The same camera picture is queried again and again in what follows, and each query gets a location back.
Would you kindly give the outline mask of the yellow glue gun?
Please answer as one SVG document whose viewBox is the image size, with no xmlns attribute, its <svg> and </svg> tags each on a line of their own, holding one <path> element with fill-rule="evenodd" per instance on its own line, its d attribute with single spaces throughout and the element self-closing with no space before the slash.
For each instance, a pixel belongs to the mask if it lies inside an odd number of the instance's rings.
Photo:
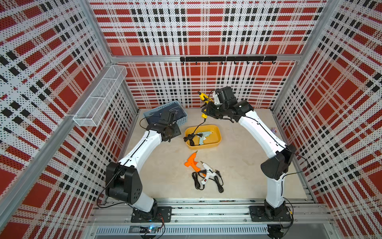
<svg viewBox="0 0 382 239">
<path fill-rule="evenodd" d="M 206 121 L 207 121 L 207 118 L 209 116 L 209 109 L 210 109 L 210 106 L 211 104 L 213 103 L 213 100 L 211 99 L 210 97 L 210 94 L 205 94 L 205 93 L 202 93 L 200 91 L 197 91 L 201 101 L 204 103 L 202 106 L 201 106 L 201 109 L 202 109 L 202 118 L 203 118 L 203 122 L 200 123 L 196 128 L 195 130 L 188 134 L 187 136 L 184 137 L 184 142 L 189 142 L 190 146 L 196 146 L 195 143 L 194 143 L 194 138 L 197 136 L 196 135 L 196 131 L 198 130 L 198 128 L 203 125 Z"/>
</svg>

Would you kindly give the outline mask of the yellow storage box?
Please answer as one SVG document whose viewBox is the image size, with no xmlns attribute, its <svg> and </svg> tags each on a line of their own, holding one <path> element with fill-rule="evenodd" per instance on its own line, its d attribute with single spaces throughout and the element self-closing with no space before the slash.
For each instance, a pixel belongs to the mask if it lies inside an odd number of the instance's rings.
<svg viewBox="0 0 382 239">
<path fill-rule="evenodd" d="M 218 126 L 214 124 L 201 125 L 195 131 L 195 137 L 186 141 L 186 145 L 192 150 L 201 150 L 218 146 L 222 141 Z"/>
</svg>

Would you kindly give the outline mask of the light blue glue gun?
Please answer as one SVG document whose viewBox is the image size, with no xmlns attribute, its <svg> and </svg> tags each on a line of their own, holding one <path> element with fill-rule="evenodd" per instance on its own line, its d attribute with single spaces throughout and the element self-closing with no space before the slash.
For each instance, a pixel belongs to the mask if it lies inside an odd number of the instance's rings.
<svg viewBox="0 0 382 239">
<path fill-rule="evenodd" d="M 199 137 L 199 145 L 204 145 L 204 141 L 212 134 L 211 131 L 198 132 L 196 135 Z"/>
</svg>

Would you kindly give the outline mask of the orange glue gun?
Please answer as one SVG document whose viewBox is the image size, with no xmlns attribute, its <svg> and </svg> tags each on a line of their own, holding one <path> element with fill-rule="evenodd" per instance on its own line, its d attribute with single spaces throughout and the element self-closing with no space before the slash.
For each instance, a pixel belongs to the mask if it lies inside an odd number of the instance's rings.
<svg viewBox="0 0 382 239">
<path fill-rule="evenodd" d="M 196 161 L 196 157 L 197 157 L 197 151 L 194 152 L 194 153 L 188 158 L 188 160 L 185 162 L 185 166 L 186 166 L 186 167 L 191 167 L 196 173 L 200 173 L 200 172 L 202 172 L 202 176 L 205 177 L 205 176 L 206 176 L 206 173 L 203 172 L 205 169 L 204 169 L 204 167 L 202 167 L 202 168 L 198 167 L 198 162 Z"/>
</svg>

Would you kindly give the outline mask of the white glue gun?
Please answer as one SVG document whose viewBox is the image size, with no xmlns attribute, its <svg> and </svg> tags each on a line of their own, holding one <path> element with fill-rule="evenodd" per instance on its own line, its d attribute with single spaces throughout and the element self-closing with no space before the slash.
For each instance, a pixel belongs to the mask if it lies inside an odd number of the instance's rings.
<svg viewBox="0 0 382 239">
<path fill-rule="evenodd" d="M 208 164 L 202 163 L 203 170 L 199 172 L 193 172 L 192 178 L 194 180 L 194 185 L 197 190 L 203 191 L 205 189 L 205 185 L 209 181 L 215 182 L 217 185 L 217 189 L 219 193 L 224 192 L 224 182 L 222 176 L 218 170 L 213 170 Z"/>
</svg>

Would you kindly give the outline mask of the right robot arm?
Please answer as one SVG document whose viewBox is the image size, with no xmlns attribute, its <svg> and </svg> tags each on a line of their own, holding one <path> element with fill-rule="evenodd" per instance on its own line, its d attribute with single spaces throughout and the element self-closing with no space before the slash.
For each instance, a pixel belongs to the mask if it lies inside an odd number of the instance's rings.
<svg viewBox="0 0 382 239">
<path fill-rule="evenodd" d="M 281 216 L 287 208 L 284 198 L 284 180 L 291 165 L 294 146 L 287 145 L 276 137 L 247 101 L 241 101 L 229 107 L 209 101 L 203 113 L 214 119 L 239 123 L 262 147 L 268 157 L 261 164 L 261 170 L 267 177 L 265 215 L 272 220 Z"/>
</svg>

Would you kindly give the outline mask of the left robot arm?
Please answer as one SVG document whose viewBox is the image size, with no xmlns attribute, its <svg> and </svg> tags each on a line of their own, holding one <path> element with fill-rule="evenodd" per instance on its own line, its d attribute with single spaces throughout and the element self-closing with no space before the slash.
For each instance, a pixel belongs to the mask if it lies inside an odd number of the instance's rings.
<svg viewBox="0 0 382 239">
<path fill-rule="evenodd" d="M 105 195 L 127 203 L 146 218 L 158 214 L 157 201 L 143 192 L 140 171 L 154 149 L 162 142 L 170 142 L 181 134 L 175 120 L 175 113 L 163 112 L 157 122 L 145 128 L 140 141 L 119 162 L 111 162 L 106 167 Z"/>
</svg>

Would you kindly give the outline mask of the dark cloth in basket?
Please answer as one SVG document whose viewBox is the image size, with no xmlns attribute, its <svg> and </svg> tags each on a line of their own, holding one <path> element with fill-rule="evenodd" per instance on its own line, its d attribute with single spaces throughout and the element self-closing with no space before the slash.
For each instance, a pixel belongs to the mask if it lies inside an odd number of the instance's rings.
<svg viewBox="0 0 382 239">
<path fill-rule="evenodd" d="M 158 122 L 163 112 L 174 113 L 174 120 L 180 120 L 181 118 L 185 117 L 185 112 L 183 111 L 182 107 L 176 102 L 171 102 L 167 105 L 161 105 L 160 107 L 145 112 L 144 115 L 147 123 L 151 124 Z"/>
</svg>

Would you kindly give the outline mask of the blue plastic basket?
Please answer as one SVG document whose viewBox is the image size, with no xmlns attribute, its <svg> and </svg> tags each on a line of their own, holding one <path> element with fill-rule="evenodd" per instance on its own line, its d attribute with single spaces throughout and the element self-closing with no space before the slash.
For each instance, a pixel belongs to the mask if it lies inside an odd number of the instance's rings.
<svg viewBox="0 0 382 239">
<path fill-rule="evenodd" d="M 165 116 L 174 115 L 173 120 L 178 126 L 184 125 L 188 120 L 188 115 L 183 109 L 182 105 L 178 101 L 172 101 L 163 105 L 160 105 L 154 109 L 144 112 L 144 118 L 148 124 L 158 123 L 162 118 L 162 114 Z"/>
</svg>

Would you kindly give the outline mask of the green circuit board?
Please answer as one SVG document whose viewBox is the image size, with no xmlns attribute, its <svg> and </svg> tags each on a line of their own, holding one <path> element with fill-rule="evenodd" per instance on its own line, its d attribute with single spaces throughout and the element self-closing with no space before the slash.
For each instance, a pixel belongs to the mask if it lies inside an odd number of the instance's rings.
<svg viewBox="0 0 382 239">
<path fill-rule="evenodd" d="M 156 234 L 160 228 L 155 226 L 140 227 L 140 234 Z"/>
</svg>

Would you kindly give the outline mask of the black hook rail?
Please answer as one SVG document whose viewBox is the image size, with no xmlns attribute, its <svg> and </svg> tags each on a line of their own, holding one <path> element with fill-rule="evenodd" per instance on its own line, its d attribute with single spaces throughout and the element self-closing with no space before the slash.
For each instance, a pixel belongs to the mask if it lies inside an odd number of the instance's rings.
<svg viewBox="0 0 382 239">
<path fill-rule="evenodd" d="M 181 62 L 259 62 L 269 61 L 274 63 L 277 56 L 218 56 L 218 57 L 180 57 Z"/>
</svg>

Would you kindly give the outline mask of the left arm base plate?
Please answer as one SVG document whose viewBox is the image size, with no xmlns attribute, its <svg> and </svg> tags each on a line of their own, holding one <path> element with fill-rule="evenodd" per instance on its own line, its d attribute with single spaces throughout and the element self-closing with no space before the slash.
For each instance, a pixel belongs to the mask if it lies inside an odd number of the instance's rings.
<svg viewBox="0 0 382 239">
<path fill-rule="evenodd" d="M 131 223 L 146 223 L 146 222 L 168 223 L 168 222 L 171 222 L 172 209 L 173 208 L 170 206 L 164 206 L 164 207 L 154 206 L 150 212 L 143 212 L 138 209 L 133 209 L 130 222 Z"/>
</svg>

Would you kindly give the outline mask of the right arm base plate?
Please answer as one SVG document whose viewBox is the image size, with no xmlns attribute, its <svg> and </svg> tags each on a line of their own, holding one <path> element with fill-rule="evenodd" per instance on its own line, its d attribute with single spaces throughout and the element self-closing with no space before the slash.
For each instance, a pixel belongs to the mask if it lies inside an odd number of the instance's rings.
<svg viewBox="0 0 382 239">
<path fill-rule="evenodd" d="M 291 222 L 291 214 L 286 206 L 277 209 L 270 206 L 250 206 L 249 213 L 252 222 Z"/>
</svg>

